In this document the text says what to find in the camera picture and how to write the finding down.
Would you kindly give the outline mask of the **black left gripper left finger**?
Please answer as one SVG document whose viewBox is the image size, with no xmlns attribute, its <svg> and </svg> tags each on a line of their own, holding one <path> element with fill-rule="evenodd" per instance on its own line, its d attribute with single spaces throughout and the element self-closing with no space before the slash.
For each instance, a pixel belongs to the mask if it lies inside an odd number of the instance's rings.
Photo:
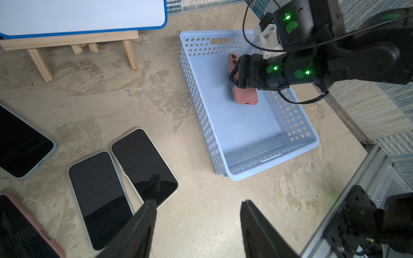
<svg viewBox="0 0 413 258">
<path fill-rule="evenodd" d="M 148 258 L 157 217 L 155 200 L 147 200 L 126 223 L 99 258 Z"/>
</svg>

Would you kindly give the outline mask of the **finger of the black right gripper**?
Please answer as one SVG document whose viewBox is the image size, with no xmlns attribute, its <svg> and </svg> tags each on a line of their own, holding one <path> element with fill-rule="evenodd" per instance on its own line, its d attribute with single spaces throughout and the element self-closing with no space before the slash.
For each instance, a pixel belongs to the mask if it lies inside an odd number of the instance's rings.
<svg viewBox="0 0 413 258">
<path fill-rule="evenodd" d="M 229 61 L 229 80 L 234 86 L 240 88 L 239 86 L 239 60 L 233 59 Z"/>
</svg>

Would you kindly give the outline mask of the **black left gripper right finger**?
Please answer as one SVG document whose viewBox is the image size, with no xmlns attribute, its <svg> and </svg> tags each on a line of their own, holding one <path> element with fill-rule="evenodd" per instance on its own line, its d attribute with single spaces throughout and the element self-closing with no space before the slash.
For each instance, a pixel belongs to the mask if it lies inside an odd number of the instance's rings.
<svg viewBox="0 0 413 258">
<path fill-rule="evenodd" d="M 299 256 L 251 200 L 242 203 L 240 222 L 247 258 L 297 258 Z"/>
</svg>

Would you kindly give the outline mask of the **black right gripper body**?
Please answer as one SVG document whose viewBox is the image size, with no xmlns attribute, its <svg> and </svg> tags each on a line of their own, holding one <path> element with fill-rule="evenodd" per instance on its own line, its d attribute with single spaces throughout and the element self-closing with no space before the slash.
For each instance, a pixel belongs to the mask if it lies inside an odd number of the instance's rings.
<svg viewBox="0 0 413 258">
<path fill-rule="evenodd" d="M 295 84 L 321 83 L 321 66 L 312 53 L 287 53 L 264 59 L 245 54 L 237 61 L 237 87 L 282 90 Z"/>
</svg>

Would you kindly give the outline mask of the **phone pink case purple button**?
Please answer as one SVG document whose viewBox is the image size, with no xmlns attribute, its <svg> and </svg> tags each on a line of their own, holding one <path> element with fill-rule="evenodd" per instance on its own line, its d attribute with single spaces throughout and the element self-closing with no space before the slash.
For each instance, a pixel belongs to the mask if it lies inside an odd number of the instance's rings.
<svg viewBox="0 0 413 258">
<path fill-rule="evenodd" d="M 1 194 L 2 258 L 65 258 L 64 250 L 19 199 Z"/>
</svg>

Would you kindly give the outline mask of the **black phone without case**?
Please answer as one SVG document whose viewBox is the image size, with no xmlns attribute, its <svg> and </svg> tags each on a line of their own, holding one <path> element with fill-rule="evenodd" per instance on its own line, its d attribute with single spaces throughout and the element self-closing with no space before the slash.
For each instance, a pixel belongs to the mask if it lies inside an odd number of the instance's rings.
<svg viewBox="0 0 413 258">
<path fill-rule="evenodd" d="M 31 176 L 58 144 L 26 119 L 1 105 L 1 170 L 16 179 Z"/>
</svg>

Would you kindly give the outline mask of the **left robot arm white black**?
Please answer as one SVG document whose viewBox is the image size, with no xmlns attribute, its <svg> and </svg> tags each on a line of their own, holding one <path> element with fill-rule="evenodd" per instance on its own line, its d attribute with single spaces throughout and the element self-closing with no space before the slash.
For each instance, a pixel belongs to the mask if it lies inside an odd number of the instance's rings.
<svg viewBox="0 0 413 258">
<path fill-rule="evenodd" d="M 362 204 L 361 186 L 353 186 L 323 235 L 332 248 L 342 246 L 353 255 L 363 256 L 388 245 L 404 254 L 413 252 L 413 195 L 389 196 L 384 209 L 374 203 Z M 100 258 L 147 258 L 157 217 L 154 200 L 146 201 L 127 222 Z M 278 234 L 251 200 L 240 209 L 240 222 L 246 257 L 296 258 L 298 255 Z"/>
</svg>

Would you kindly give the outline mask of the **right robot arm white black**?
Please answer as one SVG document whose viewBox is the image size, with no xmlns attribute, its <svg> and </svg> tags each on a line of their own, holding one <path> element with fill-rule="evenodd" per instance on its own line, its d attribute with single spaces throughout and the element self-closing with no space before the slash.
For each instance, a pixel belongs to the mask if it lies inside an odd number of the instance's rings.
<svg viewBox="0 0 413 258">
<path fill-rule="evenodd" d="M 347 32 L 337 1 L 291 1 L 259 24 L 269 45 L 239 57 L 229 74 L 241 89 L 284 90 L 339 81 L 409 84 L 413 80 L 413 10 L 387 10 Z"/>
</svg>

